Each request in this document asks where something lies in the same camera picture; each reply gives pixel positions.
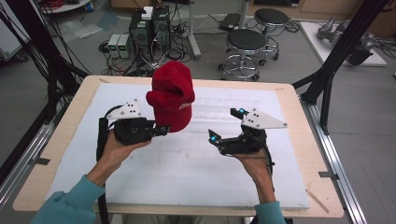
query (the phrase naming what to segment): black metal pole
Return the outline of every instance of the black metal pole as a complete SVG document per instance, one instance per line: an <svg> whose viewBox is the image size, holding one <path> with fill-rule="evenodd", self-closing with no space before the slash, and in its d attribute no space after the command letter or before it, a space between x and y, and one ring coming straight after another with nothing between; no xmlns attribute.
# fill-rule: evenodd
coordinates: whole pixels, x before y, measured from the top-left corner
<svg viewBox="0 0 396 224"><path fill-rule="evenodd" d="M320 111L320 126L326 134L329 134L327 124L332 93L332 80L337 70L351 54L358 41L370 27L371 23L375 20L387 2L388 0L363 1L348 27L335 44L329 57L319 70L313 75L292 84L293 87L297 89L311 82L308 90L301 95L301 99L312 105L317 102L318 97L323 92L322 108Z"/></svg>

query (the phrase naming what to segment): rolling stool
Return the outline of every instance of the rolling stool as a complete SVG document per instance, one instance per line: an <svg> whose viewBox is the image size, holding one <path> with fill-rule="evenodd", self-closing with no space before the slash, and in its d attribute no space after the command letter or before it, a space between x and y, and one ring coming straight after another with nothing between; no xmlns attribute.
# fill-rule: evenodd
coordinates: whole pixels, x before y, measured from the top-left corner
<svg viewBox="0 0 396 224"><path fill-rule="evenodd" d="M286 22L289 21L289 17L279 10L272 8L262 8L254 13L254 20L258 24L265 27L264 30L262 30L262 35L265 39L265 47L262 52L265 52L265 55L262 60L259 60L259 65L263 66L267 62L266 57L268 52L273 52L276 50L276 54L274 55L273 59L277 60L279 57L279 44L271 36L269 36L269 33L273 29L283 27ZM270 40L274 41L276 44L270 45Z"/></svg>
<svg viewBox="0 0 396 224"><path fill-rule="evenodd" d="M219 70L223 70L220 80L225 80L225 75L243 78L245 81L248 77L257 80L260 77L260 71L257 64L248 57L262 51L265 46L263 36L252 30L239 29L233 30L227 35L228 49L226 52L235 50L239 54L231 55L223 63L219 64Z"/></svg>

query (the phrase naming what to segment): metal stand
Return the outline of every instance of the metal stand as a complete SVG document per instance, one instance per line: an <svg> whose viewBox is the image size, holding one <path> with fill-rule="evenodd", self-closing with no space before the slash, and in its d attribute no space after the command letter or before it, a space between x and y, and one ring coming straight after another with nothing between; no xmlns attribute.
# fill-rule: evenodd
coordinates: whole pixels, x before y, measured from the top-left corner
<svg viewBox="0 0 396 224"><path fill-rule="evenodd" d="M198 59L201 57L201 51L199 50L197 41L195 40L194 36L194 0L190 0L189 3L189 9L190 9L190 24L189 24L189 40L190 40L190 45L192 48L192 52L194 54L194 59Z"/></svg>
<svg viewBox="0 0 396 224"><path fill-rule="evenodd" d="M305 77L292 84L297 89L312 82L308 90L301 95L301 100L310 105L315 105L318 97L323 92L320 127L325 134L329 134L327 123L332 93L332 80L335 73L344 60L351 54L354 46L387 2L387 0L365 0L319 70L309 77Z"/></svg>
<svg viewBox="0 0 396 224"><path fill-rule="evenodd" d="M250 0L244 0L242 3L242 10L241 10L241 18L239 19L239 26L238 29L245 29L245 18L248 14L248 4Z"/></svg>

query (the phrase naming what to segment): aluminum rail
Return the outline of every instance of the aluminum rail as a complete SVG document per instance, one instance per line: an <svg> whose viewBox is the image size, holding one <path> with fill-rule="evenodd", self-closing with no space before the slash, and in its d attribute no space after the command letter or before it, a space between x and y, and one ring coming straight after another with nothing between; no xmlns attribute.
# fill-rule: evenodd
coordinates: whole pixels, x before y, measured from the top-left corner
<svg viewBox="0 0 396 224"><path fill-rule="evenodd" d="M320 111L318 110L318 107L316 105L309 105L306 102L302 102L302 104L305 104L315 124L315 128L318 132L318 138L320 139L322 150L326 156L331 172L333 175L338 176L334 182L344 200L344 204L349 213L351 221L355 224L366 224L366 218L364 217L358 199L356 198L355 193L350 186L349 180L347 179L347 174L340 161L340 158L338 157L337 151L335 150L334 144L332 143L332 139L320 127Z"/></svg>

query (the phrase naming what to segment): white box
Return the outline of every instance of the white box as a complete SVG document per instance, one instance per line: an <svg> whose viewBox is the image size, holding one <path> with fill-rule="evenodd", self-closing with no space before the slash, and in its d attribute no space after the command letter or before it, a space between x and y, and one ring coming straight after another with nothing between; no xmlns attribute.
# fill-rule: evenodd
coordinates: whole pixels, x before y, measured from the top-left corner
<svg viewBox="0 0 396 224"><path fill-rule="evenodd" d="M146 13L142 13L142 20L150 21L152 18L153 7L143 7L143 9L146 11Z"/></svg>

